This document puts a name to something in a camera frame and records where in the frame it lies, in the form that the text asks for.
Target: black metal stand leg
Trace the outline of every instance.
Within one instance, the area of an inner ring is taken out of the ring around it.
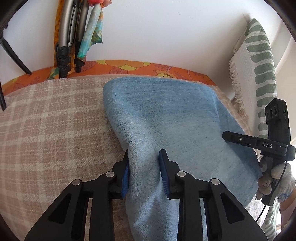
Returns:
[[[13,59],[13,61],[26,73],[32,74],[32,72],[24,65],[24,63],[19,59],[19,57],[15,54],[9,43],[2,37],[0,39],[0,43],[4,50],[8,53],[8,55]]]
[[[0,82],[0,104],[1,104],[2,110],[4,111],[6,109],[6,103],[5,103],[4,95],[2,92],[1,82]]]

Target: blue fabric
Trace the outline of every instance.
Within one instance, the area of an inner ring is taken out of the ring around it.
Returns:
[[[128,149],[126,212],[135,241],[177,239],[179,201],[165,196],[160,149],[166,149],[181,170],[205,181],[218,178],[244,206],[251,201],[262,175],[256,155],[251,148],[222,139],[225,130],[243,130],[211,88],[128,77],[108,82],[103,95],[111,126],[122,148]]]

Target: black cable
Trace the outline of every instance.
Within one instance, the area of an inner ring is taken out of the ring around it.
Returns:
[[[288,164],[288,161],[286,161],[286,164],[285,164],[285,167],[284,167],[283,173],[281,174],[281,177],[280,177],[278,183],[276,184],[276,186],[274,187],[274,190],[270,193],[270,195],[272,195],[272,194],[274,193],[274,191],[275,191],[276,188],[278,187],[278,185],[279,185],[281,179],[283,178],[283,175],[284,175],[284,173],[285,173],[285,170],[286,170],[287,164]],[[256,222],[258,222],[258,220],[259,220],[259,218],[261,217],[262,213],[264,212],[265,208],[266,208],[266,205],[264,206],[262,212],[259,214],[259,216],[258,216]]]

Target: metal rivet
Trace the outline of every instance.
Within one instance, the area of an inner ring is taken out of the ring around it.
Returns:
[[[107,177],[114,177],[115,173],[114,172],[107,172],[106,176]]]
[[[218,179],[214,178],[214,179],[212,179],[212,184],[219,185],[220,181]]]
[[[177,173],[177,175],[178,175],[179,177],[185,177],[185,176],[186,176],[186,173],[183,172],[183,171],[179,171],[179,172]]]
[[[79,179],[75,179],[75,180],[72,181],[72,184],[74,186],[78,186],[80,183],[81,183],[81,181]]]

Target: white glove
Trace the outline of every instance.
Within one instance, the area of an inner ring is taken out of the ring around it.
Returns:
[[[280,179],[283,170],[285,168],[286,163],[279,164],[275,166],[271,173],[267,171],[267,163],[265,160],[265,157],[262,157],[259,163],[260,169],[263,173],[263,176],[259,178],[258,180],[258,191],[256,193],[257,200],[260,200],[264,195],[269,195],[271,193],[271,183],[272,178],[274,179]],[[288,163],[285,173],[280,181],[280,184],[278,185],[277,189],[275,190],[275,194],[278,197],[278,202],[285,201],[292,193],[292,191],[295,188],[296,180],[293,177],[291,165]]]

